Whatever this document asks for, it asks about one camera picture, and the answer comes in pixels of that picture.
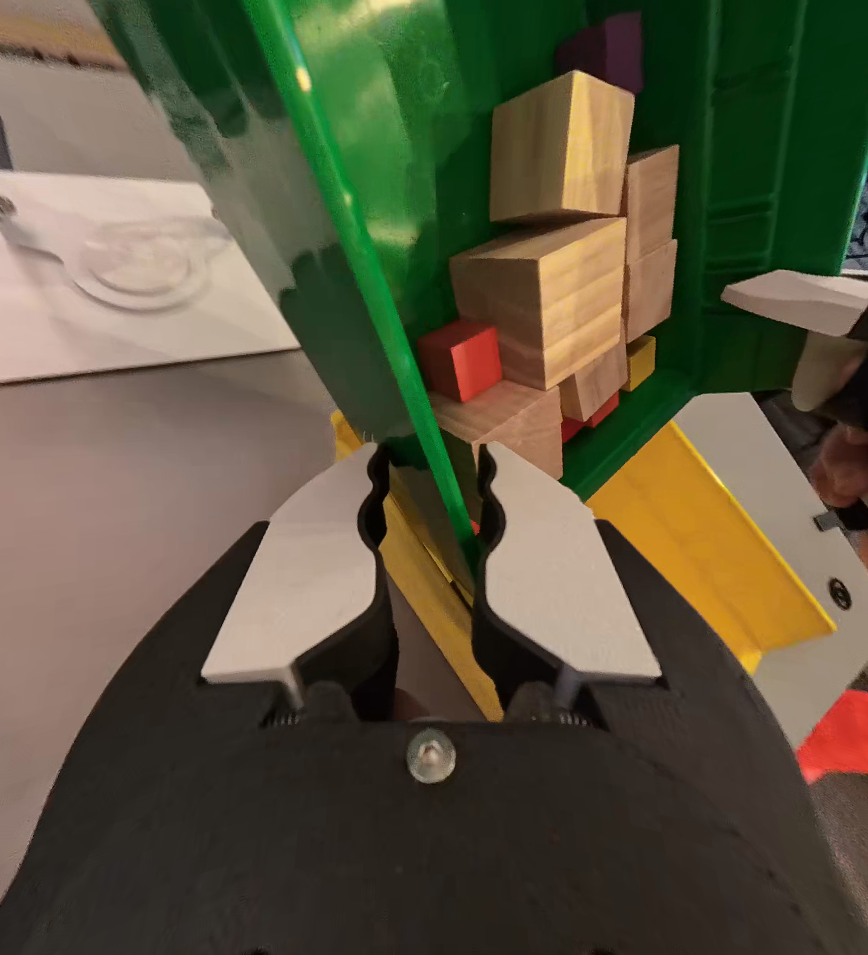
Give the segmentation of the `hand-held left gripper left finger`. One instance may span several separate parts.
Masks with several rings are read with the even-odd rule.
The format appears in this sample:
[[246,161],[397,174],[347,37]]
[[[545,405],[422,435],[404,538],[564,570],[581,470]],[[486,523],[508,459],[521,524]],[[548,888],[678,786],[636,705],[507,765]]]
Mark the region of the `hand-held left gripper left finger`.
[[202,680],[279,684],[294,710],[315,684],[332,682],[362,720],[392,717],[398,637],[380,554],[389,489],[388,450],[365,443],[275,512]]

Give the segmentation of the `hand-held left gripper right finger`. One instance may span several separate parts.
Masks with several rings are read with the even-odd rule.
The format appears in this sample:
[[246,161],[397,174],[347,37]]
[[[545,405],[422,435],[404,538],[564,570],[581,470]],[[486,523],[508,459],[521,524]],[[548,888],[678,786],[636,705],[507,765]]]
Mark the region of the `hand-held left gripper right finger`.
[[592,511],[511,448],[480,447],[472,649],[508,710],[521,686],[574,709],[594,683],[651,686],[659,661]]

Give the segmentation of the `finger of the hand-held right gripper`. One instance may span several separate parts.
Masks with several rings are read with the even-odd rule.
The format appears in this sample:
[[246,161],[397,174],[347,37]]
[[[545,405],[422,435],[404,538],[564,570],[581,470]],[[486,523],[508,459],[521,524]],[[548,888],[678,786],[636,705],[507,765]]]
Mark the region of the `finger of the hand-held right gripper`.
[[721,300],[808,332],[868,344],[868,270],[838,276],[774,270],[727,285]]
[[798,361],[791,401],[868,433],[868,342],[810,332]]

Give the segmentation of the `yellow plastic box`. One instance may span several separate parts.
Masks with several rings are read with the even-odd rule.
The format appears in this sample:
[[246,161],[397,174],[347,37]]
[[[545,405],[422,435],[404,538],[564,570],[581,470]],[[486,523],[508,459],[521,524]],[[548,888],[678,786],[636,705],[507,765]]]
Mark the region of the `yellow plastic box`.
[[[766,653],[838,628],[673,422],[586,505],[619,529],[750,674]],[[454,588],[452,574],[395,499],[384,512],[384,566],[482,715],[500,721],[495,686],[472,652],[470,595]]]

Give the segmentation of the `green plastic box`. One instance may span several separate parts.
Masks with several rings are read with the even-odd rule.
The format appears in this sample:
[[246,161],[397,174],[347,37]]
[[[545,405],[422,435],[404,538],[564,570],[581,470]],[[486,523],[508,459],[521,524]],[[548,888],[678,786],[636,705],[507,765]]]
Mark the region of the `green plastic box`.
[[695,396],[788,385],[802,333],[719,300],[836,274],[868,173],[868,2],[91,2],[336,406],[387,444],[397,500],[470,589],[479,547],[416,339],[489,221],[495,106],[579,30],[640,10],[631,149],[680,148],[657,367],[571,439],[589,498]]

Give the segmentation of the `pile of wooden cubes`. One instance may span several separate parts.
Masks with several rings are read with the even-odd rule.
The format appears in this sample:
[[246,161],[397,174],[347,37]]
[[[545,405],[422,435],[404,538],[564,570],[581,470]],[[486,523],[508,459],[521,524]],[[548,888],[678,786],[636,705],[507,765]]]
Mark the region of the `pile of wooden cubes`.
[[676,143],[631,151],[656,35],[641,8],[604,17],[490,113],[482,205],[500,232],[450,257],[457,318],[416,345],[465,495],[491,441],[560,478],[561,445],[653,372],[680,172]]

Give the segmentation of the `person's right hand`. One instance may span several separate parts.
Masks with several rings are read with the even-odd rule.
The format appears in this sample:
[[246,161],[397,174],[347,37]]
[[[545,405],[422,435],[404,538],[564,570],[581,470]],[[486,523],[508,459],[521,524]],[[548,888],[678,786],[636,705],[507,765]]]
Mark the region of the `person's right hand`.
[[[820,498],[835,508],[845,508],[868,492],[868,435],[837,426],[822,443],[811,471]],[[868,570],[868,531],[858,536],[858,553]]]

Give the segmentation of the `red flat patch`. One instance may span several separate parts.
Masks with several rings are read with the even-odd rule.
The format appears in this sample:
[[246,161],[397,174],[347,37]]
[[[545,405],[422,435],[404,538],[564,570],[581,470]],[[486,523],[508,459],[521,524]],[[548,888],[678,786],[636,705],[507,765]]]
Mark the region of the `red flat patch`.
[[868,775],[868,692],[847,689],[796,750],[809,785],[834,773]]

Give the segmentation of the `clear plastic disc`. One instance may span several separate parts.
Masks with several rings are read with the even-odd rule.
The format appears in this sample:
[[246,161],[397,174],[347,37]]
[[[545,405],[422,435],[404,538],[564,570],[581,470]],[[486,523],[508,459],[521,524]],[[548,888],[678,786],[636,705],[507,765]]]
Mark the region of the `clear plastic disc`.
[[197,300],[211,264],[233,238],[213,216],[97,223],[61,253],[69,281],[86,296],[129,312],[164,311]]

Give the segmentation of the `white flat board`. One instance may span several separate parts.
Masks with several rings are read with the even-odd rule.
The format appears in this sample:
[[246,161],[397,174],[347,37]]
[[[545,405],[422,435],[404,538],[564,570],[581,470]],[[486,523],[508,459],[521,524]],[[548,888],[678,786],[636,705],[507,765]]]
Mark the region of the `white flat board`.
[[106,306],[67,278],[61,253],[88,227],[170,216],[217,218],[194,183],[0,171],[0,384],[299,350],[234,240],[207,290],[164,311]]

